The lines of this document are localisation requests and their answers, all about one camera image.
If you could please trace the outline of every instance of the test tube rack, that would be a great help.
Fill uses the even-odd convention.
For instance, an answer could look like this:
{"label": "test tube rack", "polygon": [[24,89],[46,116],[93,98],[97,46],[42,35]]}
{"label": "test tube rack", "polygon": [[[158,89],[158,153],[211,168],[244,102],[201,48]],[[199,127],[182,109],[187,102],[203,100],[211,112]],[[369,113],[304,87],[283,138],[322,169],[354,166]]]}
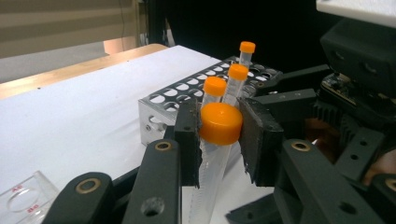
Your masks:
{"label": "test tube rack", "polygon": [[[221,77],[227,81],[230,65],[238,62],[239,58],[232,56],[140,99],[138,106],[141,143],[147,146],[152,141],[162,139],[166,127],[175,125],[178,104],[191,98],[202,102],[206,78]],[[281,71],[274,68],[252,62],[242,90],[243,95],[254,96],[257,83],[281,74]]]}

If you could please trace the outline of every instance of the orange cap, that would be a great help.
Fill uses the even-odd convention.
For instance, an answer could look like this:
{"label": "orange cap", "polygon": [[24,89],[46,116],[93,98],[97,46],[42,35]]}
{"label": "orange cap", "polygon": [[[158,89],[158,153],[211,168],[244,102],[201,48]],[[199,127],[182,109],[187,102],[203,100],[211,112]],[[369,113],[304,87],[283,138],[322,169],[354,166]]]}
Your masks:
{"label": "orange cap", "polygon": [[202,127],[199,135],[207,142],[226,146],[239,139],[242,114],[234,106],[209,103],[201,109]]}
{"label": "orange cap", "polygon": [[222,96],[224,95],[226,87],[227,82],[222,78],[208,77],[204,83],[204,92],[214,96]]}
{"label": "orange cap", "polygon": [[256,48],[256,44],[248,41],[242,41],[239,50],[245,53],[254,53],[255,48]]}
{"label": "orange cap", "polygon": [[243,81],[248,77],[248,69],[242,64],[233,63],[228,70],[228,76]]}

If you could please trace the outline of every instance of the wooden surface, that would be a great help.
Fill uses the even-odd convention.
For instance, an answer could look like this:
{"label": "wooden surface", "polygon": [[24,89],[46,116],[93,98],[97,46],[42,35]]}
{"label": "wooden surface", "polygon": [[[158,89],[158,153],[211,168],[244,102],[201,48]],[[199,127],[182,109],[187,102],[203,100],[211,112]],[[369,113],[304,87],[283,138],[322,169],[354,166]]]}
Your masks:
{"label": "wooden surface", "polygon": [[77,77],[97,71],[111,65],[124,63],[162,49],[167,49],[167,47],[159,44],[150,44],[137,49],[130,49],[121,53],[87,61],[85,63],[78,63],[38,75],[2,83],[0,84],[0,100],[26,91],[48,86],[52,83],[69,79],[71,77]]}

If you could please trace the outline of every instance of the red marking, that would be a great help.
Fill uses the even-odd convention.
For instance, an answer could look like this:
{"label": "red marking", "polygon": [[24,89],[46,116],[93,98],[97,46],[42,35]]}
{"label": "red marking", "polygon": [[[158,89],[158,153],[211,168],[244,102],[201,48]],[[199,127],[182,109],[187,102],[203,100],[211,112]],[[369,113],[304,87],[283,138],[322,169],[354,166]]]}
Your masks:
{"label": "red marking", "polygon": [[13,188],[12,192],[18,191],[20,189],[22,189],[22,185],[18,185],[17,187]]}
{"label": "red marking", "polygon": [[38,207],[39,207],[38,204],[35,204],[35,205],[33,205],[31,208],[29,208],[29,209],[27,210],[27,212],[28,212],[28,213],[32,213],[32,212],[35,211]]}

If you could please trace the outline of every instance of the tube with orange cap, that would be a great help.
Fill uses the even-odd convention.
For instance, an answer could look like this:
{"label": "tube with orange cap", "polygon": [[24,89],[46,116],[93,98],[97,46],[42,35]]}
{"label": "tube with orange cap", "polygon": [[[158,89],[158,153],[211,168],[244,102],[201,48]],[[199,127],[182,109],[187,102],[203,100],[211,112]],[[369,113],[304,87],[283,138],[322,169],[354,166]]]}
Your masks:
{"label": "tube with orange cap", "polygon": [[222,98],[222,102],[235,105],[236,98],[241,95],[241,90],[244,87],[245,81],[248,78],[248,69],[239,63],[231,64],[228,70],[227,88]]}
{"label": "tube with orange cap", "polygon": [[192,194],[190,224],[210,222],[231,146],[239,139],[242,114],[234,106],[209,103],[201,109],[201,122],[203,162],[199,169],[200,188]]}
{"label": "tube with orange cap", "polygon": [[247,69],[249,69],[251,64],[251,56],[256,49],[256,44],[249,42],[249,41],[242,41],[239,47],[241,51],[239,55],[239,63],[244,65]]}
{"label": "tube with orange cap", "polygon": [[227,82],[224,79],[220,77],[208,77],[204,83],[204,97],[201,107],[208,103],[220,102],[226,87]]}

